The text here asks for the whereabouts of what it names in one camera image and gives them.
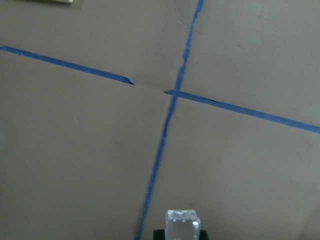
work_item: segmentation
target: clear acrylic block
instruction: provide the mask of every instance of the clear acrylic block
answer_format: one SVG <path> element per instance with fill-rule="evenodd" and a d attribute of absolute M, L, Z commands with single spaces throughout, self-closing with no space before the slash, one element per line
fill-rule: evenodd
<path fill-rule="evenodd" d="M 167 210 L 165 222 L 165 240 L 199 239 L 200 219 L 195 210 Z"/>

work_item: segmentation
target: black stand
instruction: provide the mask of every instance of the black stand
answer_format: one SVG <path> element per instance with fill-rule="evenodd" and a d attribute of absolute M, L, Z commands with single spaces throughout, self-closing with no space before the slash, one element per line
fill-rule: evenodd
<path fill-rule="evenodd" d="M 165 230 L 159 229 L 153 231 L 153 240 L 165 240 Z M 206 230 L 200 230 L 199 240 L 209 240 Z"/>

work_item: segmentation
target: blue tape strip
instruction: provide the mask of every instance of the blue tape strip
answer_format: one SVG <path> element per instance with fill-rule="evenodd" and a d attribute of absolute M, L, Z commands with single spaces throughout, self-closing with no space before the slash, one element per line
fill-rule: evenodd
<path fill-rule="evenodd" d="M 176 78 L 176 82 L 175 82 L 175 86 L 174 86 L 175 92 L 179 92 L 180 88 L 181 88 L 181 84 L 182 84 L 182 81 L 184 78 L 184 74 L 185 74 L 185 70 L 186 70 L 186 66 L 187 66 L 187 62 L 188 62 L 188 58 L 189 58 L 189 54 L 190 54 L 190 48 L 191 48 L 191 43 L 192 43 L 196 20 L 198 18 L 198 15 L 199 15 L 201 9 L 202 9 L 203 4 L 204 4 L 204 0 L 198 0 L 197 5 L 196 5 L 196 9 L 195 9 L 195 12 L 193 15 L 192 24 L 189 29 L 188 38 L 187 38 L 187 41 L 186 41 L 185 47 L 184 47 L 183 64 L 179 68 L 179 72 L 178 72 L 178 75 Z M 163 152 L 164 152 L 164 149 L 166 146 L 170 122 L 171 122 L 172 116 L 174 114 L 176 105 L 177 105 L 177 99 L 178 99 L 178 97 L 176 95 L 172 95 L 171 102 L 170 102 L 168 112 L 167 112 L 167 116 L 165 119 L 165 123 L 164 123 L 163 129 L 162 129 L 160 143 L 158 146 L 157 153 L 155 155 L 155 161 L 153 164 L 148 187 L 147 187 L 147 190 L 145 193 L 142 216 L 140 219 L 137 234 L 134 238 L 135 240 L 140 240 L 142 237 L 142 234 L 144 232 L 144 228 L 145 228 L 145 224 L 146 224 L 146 220 L 147 220 L 147 216 L 148 216 L 148 212 L 149 212 L 149 207 L 150 207 L 150 203 L 152 200 L 152 196 L 153 196 L 153 192 L 154 192 L 154 188 L 155 188 L 155 184 L 156 184 L 156 180 L 157 180 L 157 176 L 158 176 L 158 172 L 159 172 L 160 163 L 161 163 Z"/>
<path fill-rule="evenodd" d="M 179 97 L 179 98 L 189 99 L 189 100 L 192 100 L 192 101 L 195 101 L 198 103 L 203 103 L 203 104 L 210 104 L 212 106 L 215 106 L 215 107 L 218 107 L 221 109 L 230 110 L 230 111 L 237 112 L 240 114 L 245 114 L 245 115 L 249 115 L 249 116 L 256 117 L 256 118 L 265 119 L 265 120 L 269 120 L 269 121 L 276 122 L 279 124 L 283 124 L 283 125 L 291 126 L 294 128 L 303 129 L 303 130 L 307 130 L 310 132 L 320 134 L 320 127 L 319 126 L 307 124 L 304 122 L 295 121 L 295 120 L 284 118 L 281 116 L 276 116 L 276 115 L 268 114 L 265 112 L 252 110 L 249 108 L 229 104 L 226 102 L 215 101 L 212 99 L 208 99 L 208 98 L 205 98 L 202 96 L 190 94 L 190 93 L 183 92 L 183 91 L 176 92 L 174 90 L 169 90 L 169 91 L 166 91 L 165 93 L 172 95 L 172 96 L 175 95 L 176 97 Z"/>
<path fill-rule="evenodd" d="M 113 80 L 120 81 L 120 82 L 123 82 L 126 84 L 134 85 L 134 83 L 132 81 L 130 81 L 130 79 L 128 77 L 120 76 L 120 75 L 110 73 L 107 71 L 98 70 L 98 69 L 91 68 L 88 66 L 83 66 L 83 65 L 72 63 L 72 62 L 59 60 L 59 59 L 56 59 L 53 57 L 40 55 L 37 53 L 17 49 L 17 48 L 10 47 L 10 46 L 0 46 L 0 50 L 6 51 L 9 53 L 13 53 L 13 54 L 17 54 L 17 55 L 21 55 L 21 56 L 25 56 L 25 57 L 32 58 L 32 59 L 37 59 L 37 60 L 44 61 L 44 62 L 51 63 L 51 64 L 56 64 L 56 65 L 63 66 L 66 68 L 75 69 L 75 70 L 82 71 L 82 72 L 85 72 L 88 74 L 93 74 L 93 75 L 98 75 L 98 76 L 101 76 L 104 78 L 113 79 Z"/>

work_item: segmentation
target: transparent cube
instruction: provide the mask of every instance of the transparent cube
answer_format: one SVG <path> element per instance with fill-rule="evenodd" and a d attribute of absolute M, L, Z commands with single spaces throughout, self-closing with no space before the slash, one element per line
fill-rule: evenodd
<path fill-rule="evenodd" d="M 165 240 L 199 240 L 200 219 L 195 210 L 167 210 L 165 222 Z"/>

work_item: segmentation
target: gray surface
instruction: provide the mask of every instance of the gray surface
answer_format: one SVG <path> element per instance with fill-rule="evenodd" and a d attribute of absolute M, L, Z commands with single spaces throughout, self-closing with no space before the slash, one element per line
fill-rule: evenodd
<path fill-rule="evenodd" d="M 196 209 L 217 240 L 316 240 L 320 138 L 180 99 L 144 239 L 166 209 Z"/>
<path fill-rule="evenodd" d="M 2 0 L 0 239 L 133 239 L 196 1 Z M 182 89 L 320 125 L 316 0 L 206 0 Z M 319 135 L 178 100 L 143 240 L 194 208 L 216 240 L 318 240 Z"/>
<path fill-rule="evenodd" d="M 169 96 L 0 56 L 0 239 L 131 239 Z"/>
<path fill-rule="evenodd" d="M 206 1 L 182 90 L 320 125 L 320 2 Z"/>

